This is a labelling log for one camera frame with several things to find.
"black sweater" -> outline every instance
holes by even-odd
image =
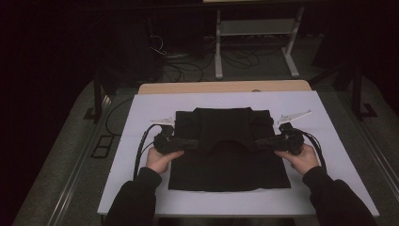
[[[142,168],[137,178],[126,182],[106,216],[104,225],[152,225],[155,189],[161,177]],[[322,226],[376,226],[375,220],[351,188],[341,180],[333,181],[321,167],[309,170],[303,182],[311,189],[311,203]]]

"black cloth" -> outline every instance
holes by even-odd
[[[120,189],[104,225],[151,226],[154,193],[160,182],[156,172],[141,169],[133,182]],[[316,167],[304,175],[303,182],[311,189],[311,203],[321,226],[376,226],[370,211],[344,181],[333,181],[322,168]]]
[[[267,110],[178,111],[174,135],[199,140],[199,147],[185,150],[172,162],[169,189],[223,192],[290,187],[281,158],[255,145],[255,140],[275,135]]]

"forearm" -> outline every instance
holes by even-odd
[[[152,225],[156,201],[154,193],[161,181],[156,172],[142,168],[133,182],[126,182],[120,189],[104,225]]]
[[[303,181],[311,189],[311,203],[322,226],[376,225],[368,208],[344,181],[333,181],[320,167],[309,170]]]

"dark background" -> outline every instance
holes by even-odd
[[[129,6],[139,4],[127,2]],[[94,74],[99,73],[105,90],[113,94],[120,86],[138,87],[156,81],[162,59],[148,51],[152,40],[148,38],[147,14],[77,10],[126,6],[126,1],[23,0],[0,4],[1,151],[5,154],[1,158],[0,224],[9,225],[74,101]],[[252,10],[246,13],[255,14]],[[325,34],[315,65],[327,69],[350,57],[399,112],[398,88],[392,82],[399,72],[395,13],[388,1],[309,6],[299,36]],[[185,17],[185,23],[173,26],[175,30],[169,27],[180,20],[179,14],[159,13],[150,18],[155,30],[164,31],[169,45],[184,43],[183,50],[203,54],[202,36],[214,31],[215,24],[209,22],[215,21],[215,14],[186,11],[180,16]],[[235,18],[237,13],[233,10],[229,16]],[[184,32],[192,26],[200,29]]]

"person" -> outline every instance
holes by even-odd
[[[150,148],[146,167],[140,169],[136,179],[126,182],[120,189],[105,218],[104,225],[152,225],[155,212],[155,190],[161,184],[159,174],[168,170],[168,163],[184,151],[162,155]],[[332,180],[319,166],[312,146],[304,144],[299,155],[275,152],[287,159],[303,175],[303,183],[311,190],[311,204],[322,226],[375,226],[372,214],[342,180]]]

